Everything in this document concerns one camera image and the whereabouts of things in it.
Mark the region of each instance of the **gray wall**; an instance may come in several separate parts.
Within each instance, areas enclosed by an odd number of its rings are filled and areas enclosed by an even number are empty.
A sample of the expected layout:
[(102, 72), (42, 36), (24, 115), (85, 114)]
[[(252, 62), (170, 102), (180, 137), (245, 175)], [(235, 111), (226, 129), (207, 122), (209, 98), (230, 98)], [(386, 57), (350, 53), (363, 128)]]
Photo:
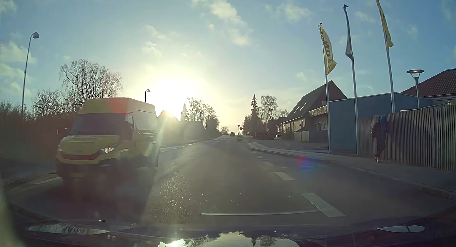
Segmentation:
[[(396, 112), (417, 109), (414, 96), (395, 93)], [(431, 106), (431, 100), (421, 98), (420, 106)], [(358, 98), (358, 117), (369, 118), (391, 113), (391, 94), (380, 94)], [(342, 99), (329, 102), (331, 120), (331, 149), (356, 150), (355, 100)]]

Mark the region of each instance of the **curb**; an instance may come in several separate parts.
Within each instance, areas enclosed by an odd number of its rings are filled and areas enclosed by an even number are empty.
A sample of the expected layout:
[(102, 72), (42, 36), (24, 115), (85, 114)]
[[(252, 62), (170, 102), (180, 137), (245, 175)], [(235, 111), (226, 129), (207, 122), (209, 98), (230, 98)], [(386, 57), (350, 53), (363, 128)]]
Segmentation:
[[(248, 145), (246, 145), (246, 146), (250, 150), (264, 152), (264, 153), (279, 154), (279, 155), (291, 156), (291, 157), (303, 157), (304, 156), (304, 155), (285, 154), (285, 153), (280, 153), (280, 152), (271, 151), (271, 150), (264, 150), (264, 149), (261, 149), (261, 148), (252, 148), (252, 147), (250, 147)], [(412, 187), (414, 189), (417, 189), (417, 190), (419, 190), (421, 192), (428, 193), (430, 195), (437, 196), (437, 197), (444, 198), (444, 199), (448, 199), (448, 200), (456, 200), (456, 192), (453, 192), (453, 191), (450, 191), (450, 190), (442, 189), (442, 188), (435, 187), (435, 186), (424, 185), (424, 184), (421, 184), (421, 183), (416, 183), (416, 182), (413, 182), (413, 181), (408, 181), (408, 180), (396, 178), (396, 177), (393, 177), (393, 176), (388, 176), (388, 175), (385, 175), (385, 174), (380, 174), (380, 173), (373, 172), (373, 171), (370, 171), (370, 170), (367, 170), (367, 169), (353, 167), (351, 165), (347, 165), (347, 164), (336, 162), (336, 161), (332, 161), (332, 160), (327, 160), (327, 159), (323, 159), (323, 158), (315, 158), (315, 157), (309, 157), (309, 158), (312, 158), (312, 159), (315, 159), (315, 160), (319, 160), (319, 161), (324, 161), (324, 162), (327, 162), (327, 163), (334, 163), (334, 164), (337, 164), (339, 166), (343, 166), (345, 168), (351, 168), (353, 170), (357, 170), (357, 171), (360, 171), (360, 172), (363, 172), (363, 173), (372, 174), (372, 175), (376, 176), (377, 178), (395, 180), (395, 181), (398, 181), (398, 182), (401, 182), (401, 183), (406, 183), (408, 186), (410, 186), (410, 187)]]

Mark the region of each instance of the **lamp post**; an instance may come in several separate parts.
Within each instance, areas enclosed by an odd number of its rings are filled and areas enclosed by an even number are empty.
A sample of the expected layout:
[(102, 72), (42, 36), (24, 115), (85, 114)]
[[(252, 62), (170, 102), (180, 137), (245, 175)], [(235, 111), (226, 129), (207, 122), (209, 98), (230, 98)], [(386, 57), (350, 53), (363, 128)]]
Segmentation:
[(147, 94), (148, 92), (151, 92), (151, 90), (150, 90), (150, 89), (147, 89), (147, 90), (145, 90), (145, 92), (144, 92), (144, 103), (145, 103), (146, 94)]
[(26, 75), (27, 75), (27, 63), (28, 63), (28, 54), (30, 53), (30, 43), (31, 43), (31, 38), (33, 39), (38, 39), (40, 35), (38, 32), (34, 32), (33, 34), (30, 35), (30, 40), (29, 40), (29, 47), (27, 50), (27, 59), (26, 59), (26, 68), (24, 70), (24, 85), (22, 87), (22, 107), (20, 109), (20, 114), (24, 116), (24, 94), (26, 92)]
[(408, 70), (407, 73), (409, 73), (413, 79), (415, 79), (415, 85), (416, 85), (416, 98), (417, 98), (417, 101), (418, 101), (418, 109), (420, 109), (420, 106), (419, 106), (419, 89), (418, 89), (418, 78), (419, 78), (419, 75), (424, 72), (424, 70), (421, 70), (421, 69), (414, 69), (414, 70)]

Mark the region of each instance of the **dashed road line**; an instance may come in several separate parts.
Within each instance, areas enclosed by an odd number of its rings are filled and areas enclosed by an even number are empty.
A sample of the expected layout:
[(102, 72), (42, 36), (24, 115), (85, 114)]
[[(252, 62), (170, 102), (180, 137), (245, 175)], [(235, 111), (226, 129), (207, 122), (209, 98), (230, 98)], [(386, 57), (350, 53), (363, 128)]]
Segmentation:
[(336, 208), (331, 206), (331, 204), (327, 203), (325, 200), (320, 198), (314, 193), (308, 194), (301, 194), (304, 198), (308, 199), (315, 207), (321, 210), (326, 216), (333, 218), (333, 217), (340, 217), (345, 216), (342, 212), (338, 211)]
[(40, 184), (43, 184), (43, 183), (47, 183), (47, 182), (51, 182), (51, 181), (54, 181), (54, 180), (60, 180), (61, 177), (56, 177), (56, 178), (52, 178), (52, 179), (48, 179), (48, 180), (43, 180), (43, 181), (40, 181), (40, 182), (35, 182), (35, 183), (32, 183), (34, 185), (40, 185)]
[(294, 180), (292, 177), (288, 176), (288, 174), (286, 174), (285, 172), (283, 171), (279, 171), (279, 172), (276, 172), (276, 174), (282, 178), (282, 180), (285, 180), (285, 181), (288, 181), (288, 180)]
[(266, 165), (266, 166), (269, 166), (269, 167), (274, 166), (274, 164), (272, 164), (272, 163), (270, 163), (268, 161), (264, 161), (263, 164)]

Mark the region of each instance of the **person with backpack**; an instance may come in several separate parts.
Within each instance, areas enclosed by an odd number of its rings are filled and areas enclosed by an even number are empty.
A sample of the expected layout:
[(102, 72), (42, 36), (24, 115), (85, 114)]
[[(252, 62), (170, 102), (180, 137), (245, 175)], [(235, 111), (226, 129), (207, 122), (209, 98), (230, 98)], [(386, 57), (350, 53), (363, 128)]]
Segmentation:
[(380, 162), (380, 154), (385, 150), (386, 145), (386, 134), (388, 133), (388, 122), (386, 116), (375, 123), (372, 127), (371, 137), (375, 138), (375, 143), (377, 145), (377, 151), (373, 157), (376, 162)]

